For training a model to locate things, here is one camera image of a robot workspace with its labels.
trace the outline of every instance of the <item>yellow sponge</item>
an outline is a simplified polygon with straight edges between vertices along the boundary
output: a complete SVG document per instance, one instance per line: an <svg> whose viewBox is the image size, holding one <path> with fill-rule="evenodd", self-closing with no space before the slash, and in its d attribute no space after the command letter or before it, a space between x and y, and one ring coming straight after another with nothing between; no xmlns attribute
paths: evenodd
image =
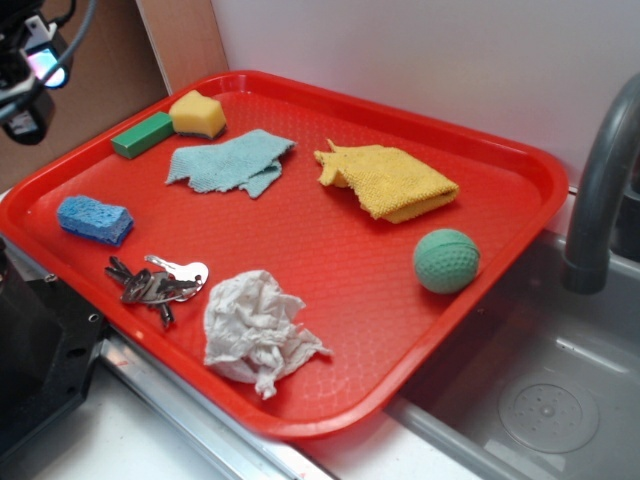
<svg viewBox="0 0 640 480"><path fill-rule="evenodd" d="M214 139L222 133L227 119L218 100L191 90L176 100L169 110L173 129L181 135Z"/></svg>

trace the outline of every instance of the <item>sink basin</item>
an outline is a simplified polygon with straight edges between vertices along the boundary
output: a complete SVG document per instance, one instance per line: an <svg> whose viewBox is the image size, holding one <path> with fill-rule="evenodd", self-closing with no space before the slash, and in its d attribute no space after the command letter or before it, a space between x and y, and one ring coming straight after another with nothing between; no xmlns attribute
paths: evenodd
<svg viewBox="0 0 640 480"><path fill-rule="evenodd" d="M504 477L638 478L640 270L613 256L604 291L573 294L563 246L543 232L401 397Z"/></svg>

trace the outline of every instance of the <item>gray faucet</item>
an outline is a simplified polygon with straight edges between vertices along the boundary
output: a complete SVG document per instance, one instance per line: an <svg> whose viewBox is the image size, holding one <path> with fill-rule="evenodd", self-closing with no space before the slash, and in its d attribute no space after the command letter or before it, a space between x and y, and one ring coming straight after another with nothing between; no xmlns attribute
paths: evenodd
<svg viewBox="0 0 640 480"><path fill-rule="evenodd" d="M636 74L611 104L580 180L564 252L566 289L583 294L602 290L610 248L640 261L639 153L640 74Z"/></svg>

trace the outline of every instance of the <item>ball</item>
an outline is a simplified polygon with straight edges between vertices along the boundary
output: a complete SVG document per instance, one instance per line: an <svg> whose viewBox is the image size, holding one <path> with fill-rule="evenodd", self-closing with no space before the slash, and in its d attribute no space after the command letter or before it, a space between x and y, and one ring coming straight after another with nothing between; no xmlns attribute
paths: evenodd
<svg viewBox="0 0 640 480"><path fill-rule="evenodd" d="M434 293L462 290L475 278L479 263L478 247L458 230L435 230L424 236L413 252L418 280Z"/></svg>

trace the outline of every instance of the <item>sink drain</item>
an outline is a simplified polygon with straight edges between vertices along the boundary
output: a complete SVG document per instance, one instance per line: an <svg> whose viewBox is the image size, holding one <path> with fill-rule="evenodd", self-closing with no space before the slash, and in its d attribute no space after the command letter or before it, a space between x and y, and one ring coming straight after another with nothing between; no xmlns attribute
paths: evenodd
<svg viewBox="0 0 640 480"><path fill-rule="evenodd" d="M598 407L583 388L551 373L509 383L500 396L500 420L521 444L544 453L585 445L598 429Z"/></svg>

